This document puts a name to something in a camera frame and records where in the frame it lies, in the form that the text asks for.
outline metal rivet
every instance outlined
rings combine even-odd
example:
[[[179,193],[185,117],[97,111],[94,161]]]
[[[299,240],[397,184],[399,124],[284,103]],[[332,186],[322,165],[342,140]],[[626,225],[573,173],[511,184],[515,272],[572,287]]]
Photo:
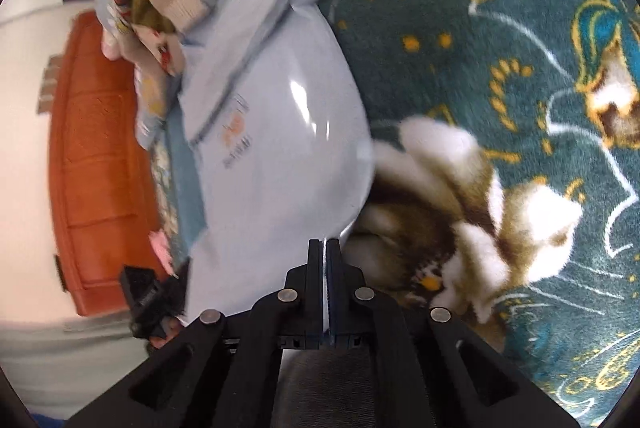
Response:
[[[220,321],[221,314],[215,309],[207,309],[200,313],[200,321],[205,325],[213,325]]]
[[[373,289],[369,289],[368,287],[360,287],[359,289],[356,289],[355,295],[358,300],[369,301],[376,294],[373,292]]]
[[[292,302],[298,298],[298,292],[295,289],[283,289],[278,293],[278,300],[281,302]]]
[[[431,309],[431,319],[438,323],[447,323],[451,319],[451,313],[444,307]]]

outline white wall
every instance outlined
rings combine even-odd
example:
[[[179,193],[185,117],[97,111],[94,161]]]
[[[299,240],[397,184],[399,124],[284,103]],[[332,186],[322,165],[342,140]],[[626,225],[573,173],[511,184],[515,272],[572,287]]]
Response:
[[[36,104],[49,56],[63,52],[73,17],[90,6],[69,4],[0,26],[0,322],[76,316],[54,264],[50,116],[36,115]]]

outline patterned fabric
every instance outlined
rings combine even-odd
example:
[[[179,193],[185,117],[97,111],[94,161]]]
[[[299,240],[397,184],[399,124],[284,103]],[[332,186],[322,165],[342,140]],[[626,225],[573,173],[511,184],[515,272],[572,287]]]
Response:
[[[161,230],[169,241],[169,252],[174,271],[187,259],[187,250],[180,236],[180,224],[175,196],[171,158],[166,144],[166,131],[162,129],[151,147],[151,172],[156,183],[156,199]]]
[[[640,363],[636,1],[320,7],[379,141],[345,256],[597,426]]]

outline pink object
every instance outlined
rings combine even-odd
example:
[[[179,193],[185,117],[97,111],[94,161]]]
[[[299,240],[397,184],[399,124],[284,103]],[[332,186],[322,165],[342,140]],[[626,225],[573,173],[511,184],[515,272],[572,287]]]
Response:
[[[161,229],[160,231],[152,231],[149,233],[149,242],[151,242],[151,248],[158,257],[162,268],[169,276],[175,276],[173,260],[171,253],[169,252],[169,239]]]

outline floral carpet pattern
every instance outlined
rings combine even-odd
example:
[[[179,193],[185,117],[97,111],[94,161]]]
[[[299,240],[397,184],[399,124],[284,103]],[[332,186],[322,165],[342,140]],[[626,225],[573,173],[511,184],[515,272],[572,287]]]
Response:
[[[345,256],[598,426],[640,364],[635,0],[322,0],[376,139]]]

